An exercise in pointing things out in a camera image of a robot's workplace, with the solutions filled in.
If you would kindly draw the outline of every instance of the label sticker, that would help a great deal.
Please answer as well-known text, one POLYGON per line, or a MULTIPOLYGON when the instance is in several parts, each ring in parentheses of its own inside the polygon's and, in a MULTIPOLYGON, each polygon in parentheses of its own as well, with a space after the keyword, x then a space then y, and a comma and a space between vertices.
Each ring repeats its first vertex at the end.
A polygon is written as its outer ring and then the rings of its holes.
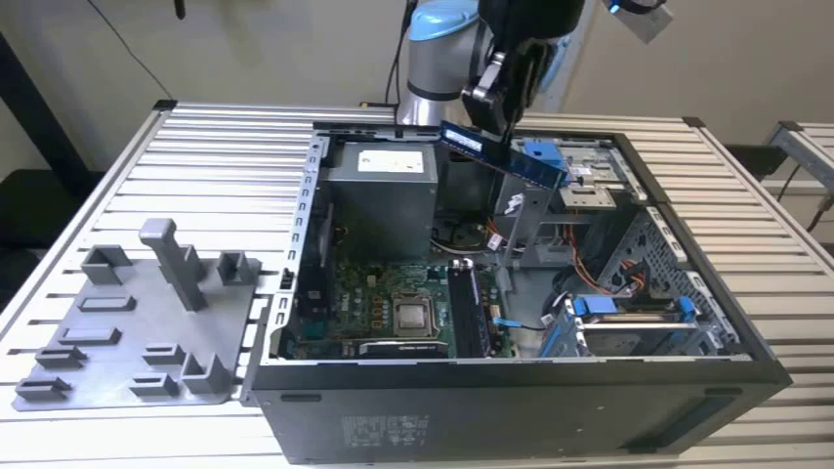
POLYGON ((457 142, 468 149, 473 149, 477 152, 480 152, 480 149, 483 149, 483 144, 480 142, 476 142, 469 137, 460 135, 457 132, 452 132, 451 130, 445 129, 444 134, 448 140, 457 142))
POLYGON ((504 238, 500 236, 500 234, 493 233, 489 237, 488 242, 485 243, 485 247, 495 251, 497 249, 497 246, 500 246, 500 241, 503 240, 504 238))
POLYGON ((389 149, 360 151, 360 172, 421 173, 421 152, 389 149))
POLYGON ((428 415, 349 415, 341 417, 348 448, 421 447, 428 435, 428 415))
POLYGON ((592 174, 589 169, 584 166, 571 166, 571 173, 573 173, 575 176, 589 176, 592 174))

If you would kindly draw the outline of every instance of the white wall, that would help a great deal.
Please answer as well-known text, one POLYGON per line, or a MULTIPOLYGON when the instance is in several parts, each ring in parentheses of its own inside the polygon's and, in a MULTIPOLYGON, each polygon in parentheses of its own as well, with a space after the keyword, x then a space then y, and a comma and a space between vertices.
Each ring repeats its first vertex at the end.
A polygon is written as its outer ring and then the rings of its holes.
MULTIPOLYGON (((170 0, 94 3, 178 100, 381 100, 401 1, 188 0, 184 21, 170 0)), ((2 0, 0 30, 84 160, 105 169, 161 91, 84 0, 2 0)))
POLYGON ((778 120, 834 122, 834 1, 670 0, 648 44, 596 17, 561 110, 700 117, 727 143, 759 144, 778 120))

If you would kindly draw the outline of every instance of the motherboard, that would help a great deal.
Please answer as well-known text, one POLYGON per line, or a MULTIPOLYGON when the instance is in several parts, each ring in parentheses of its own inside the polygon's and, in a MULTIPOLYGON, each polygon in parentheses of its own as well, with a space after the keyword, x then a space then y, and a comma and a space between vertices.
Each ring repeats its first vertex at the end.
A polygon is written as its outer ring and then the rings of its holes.
MULTIPOLYGON (((491 268, 476 275, 483 309, 500 315, 491 268)), ((457 356, 445 266, 345 261, 335 266, 335 278, 331 314, 325 320, 301 319, 303 336, 289 351, 295 360, 384 357, 384 343, 393 341, 431 348, 437 356, 457 356)), ((497 333, 500 344, 491 356, 512 357, 507 334, 497 333)))

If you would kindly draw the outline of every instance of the blue cable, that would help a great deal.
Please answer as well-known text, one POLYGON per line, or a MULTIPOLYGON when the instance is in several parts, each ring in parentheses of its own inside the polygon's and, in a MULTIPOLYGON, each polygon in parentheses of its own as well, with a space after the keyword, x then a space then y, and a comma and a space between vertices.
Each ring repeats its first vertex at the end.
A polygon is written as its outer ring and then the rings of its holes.
POLYGON ((516 320, 504 320, 503 318, 492 318, 492 323, 495 325, 503 325, 504 327, 516 327, 519 329, 544 330, 544 327, 531 327, 528 325, 523 325, 516 320))

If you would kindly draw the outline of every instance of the cable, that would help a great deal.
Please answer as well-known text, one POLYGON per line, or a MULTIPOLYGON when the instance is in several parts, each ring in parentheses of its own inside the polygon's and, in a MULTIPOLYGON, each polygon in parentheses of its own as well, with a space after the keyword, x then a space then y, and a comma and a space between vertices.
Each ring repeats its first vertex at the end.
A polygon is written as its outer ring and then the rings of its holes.
POLYGON ((584 283, 605 295, 612 295, 611 290, 601 287, 596 281, 592 279, 592 276, 587 272, 584 268, 583 259, 579 257, 579 249, 576 248, 576 239, 573 238, 573 225, 568 225, 568 241, 571 242, 571 248, 573 249, 573 269, 576 270, 576 274, 584 283))
POLYGON ((556 246, 560 246, 561 244, 564 244, 564 238, 561 236, 561 231, 563 231, 561 225, 553 225, 553 238, 552 238, 552 240, 553 241, 556 241, 556 240, 559 241, 556 246))
POLYGON ((349 232, 348 227, 340 225, 333 227, 333 245, 341 244, 349 232))
POLYGON ((608 11, 611 13, 616 13, 616 11, 621 8, 634 15, 647 15, 654 10, 660 8, 664 4, 666 0, 656 0, 654 2, 654 5, 643 5, 635 0, 611 0, 611 6, 608 7, 608 11))
MULTIPOLYGON (((499 235, 499 236, 501 237, 501 239, 507 241, 507 246, 504 246, 504 248, 507 248, 507 247, 509 246, 509 239, 508 239, 508 238, 505 238, 505 237, 504 237, 504 236, 503 236, 503 235, 497 232, 497 228, 495 227, 495 222, 492 222, 492 218, 491 218, 491 217, 488 217, 488 218, 485 219, 485 230, 487 230, 488 232, 491 232, 491 233, 493 233, 493 234, 499 235)), ((513 250, 515 252, 524 252, 524 248, 525 248, 525 246, 523 246, 523 247, 513 247, 513 248, 512 248, 512 250, 513 250)))
POLYGON ((794 168, 794 171, 791 171, 791 175, 784 180, 784 186, 782 186, 782 190, 779 191, 779 195, 776 196, 776 202, 782 200, 782 195, 784 195, 784 191, 787 190, 787 187, 790 186, 791 181, 794 180, 794 176, 796 176, 798 172, 799 172, 799 163, 796 163, 796 167, 794 168))
POLYGON ((503 325, 504 327, 513 327, 517 329, 536 330, 536 331, 545 330, 545 327, 532 327, 531 325, 523 325, 516 320, 504 320, 503 318, 492 318, 492 323, 495 325, 503 325))
POLYGON ((158 88, 161 88, 161 91, 165 93, 165 96, 168 97, 169 100, 173 100, 173 96, 170 95, 170 92, 168 91, 168 88, 165 88, 165 85, 161 84, 161 81, 158 81, 158 78, 156 78, 156 75, 153 74, 153 72, 149 70, 149 68, 146 67, 146 65, 144 64, 144 62, 138 59, 138 57, 136 57, 136 54, 133 53, 133 51, 130 50, 130 46, 128 45, 128 42, 125 41, 125 38, 121 37, 121 34, 118 34, 118 31, 116 30, 116 26, 113 26, 113 23, 109 22, 109 20, 106 19, 106 17, 104 16, 104 13, 101 12, 101 10, 98 9, 98 7, 94 5, 94 3, 92 3, 92 0, 86 0, 86 3, 89 4, 89 6, 92 7, 92 9, 94 10, 94 12, 98 14, 98 16, 101 17, 101 19, 104 20, 104 22, 106 23, 109 29, 113 31, 113 34, 116 34, 116 37, 118 38, 118 41, 121 41, 121 45, 125 46, 125 50, 128 51, 128 54, 130 54, 130 57, 133 58, 133 60, 136 61, 136 63, 138 64, 138 66, 144 69, 144 71, 146 72, 146 74, 149 75, 149 77, 153 79, 153 81, 156 82, 156 84, 158 85, 158 88))
POLYGON ((455 254, 456 256, 468 256, 471 254, 480 254, 483 252, 483 249, 469 250, 469 249, 459 249, 460 247, 464 247, 464 246, 447 246, 441 241, 433 238, 429 239, 429 241, 433 247, 436 247, 444 252, 448 252, 449 254, 455 254))
POLYGON ((556 293, 555 291, 549 292, 547 298, 544 298, 544 303, 541 304, 541 317, 545 317, 549 314, 549 310, 556 308, 568 295, 569 292, 567 291, 563 291, 561 293, 556 293))
POLYGON ((822 214, 824 212, 822 210, 816 210, 816 213, 812 216, 812 219, 810 220, 810 225, 807 225, 806 231, 810 233, 812 232, 812 229, 816 228, 816 224, 819 223, 819 219, 822 218, 822 214))
MULTIPOLYGON (((634 261, 632 259, 625 259, 623 262, 620 262, 620 267, 625 269, 625 273, 628 273, 628 270, 631 270, 636 265, 638 265, 638 262, 634 261)), ((646 288, 644 274, 634 274, 634 275, 628 276, 628 278, 631 280, 634 280, 635 283, 638 284, 638 289, 635 291, 640 291, 640 290, 643 290, 646 288)), ((623 285, 620 287, 620 289, 616 290, 616 293, 619 293, 625 286, 628 286, 628 285, 627 284, 623 285)))
POLYGON ((632 285, 634 283, 623 283, 623 286, 620 286, 616 290, 613 290, 613 294, 617 294, 620 291, 623 291, 627 287, 632 285))
POLYGON ((393 60, 391 61, 391 69, 388 70, 388 81, 385 82, 385 105, 388 104, 388 97, 391 93, 391 80, 396 74, 396 104, 399 105, 401 102, 400 99, 400 52, 403 51, 403 40, 405 39, 405 32, 408 31, 408 26, 411 26, 411 18, 412 13, 415 12, 415 8, 417 7, 416 0, 407 0, 405 2, 405 10, 403 11, 403 20, 400 22, 400 38, 396 44, 396 52, 393 53, 393 60))

